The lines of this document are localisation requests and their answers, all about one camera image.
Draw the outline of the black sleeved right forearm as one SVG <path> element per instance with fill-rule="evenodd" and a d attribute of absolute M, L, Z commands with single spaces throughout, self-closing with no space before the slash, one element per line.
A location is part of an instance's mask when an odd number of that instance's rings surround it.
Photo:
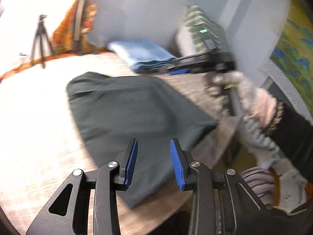
<path fill-rule="evenodd" d="M 270 123 L 262 129 L 301 175 L 312 182 L 312 124 L 279 101 Z"/>

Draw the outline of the white gloved right hand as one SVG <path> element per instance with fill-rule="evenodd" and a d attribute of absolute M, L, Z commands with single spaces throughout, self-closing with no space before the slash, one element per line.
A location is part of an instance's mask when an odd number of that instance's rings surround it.
<path fill-rule="evenodd" d="M 269 94 L 264 88 L 256 87 L 242 72 L 236 70 L 215 74 L 212 82 L 207 87 L 207 92 L 216 102 L 218 112 L 224 110 L 228 103 L 227 96 L 221 93 L 221 85 L 235 83 L 245 116 L 257 121 L 261 128 L 266 127 L 273 118 L 278 100 Z"/>

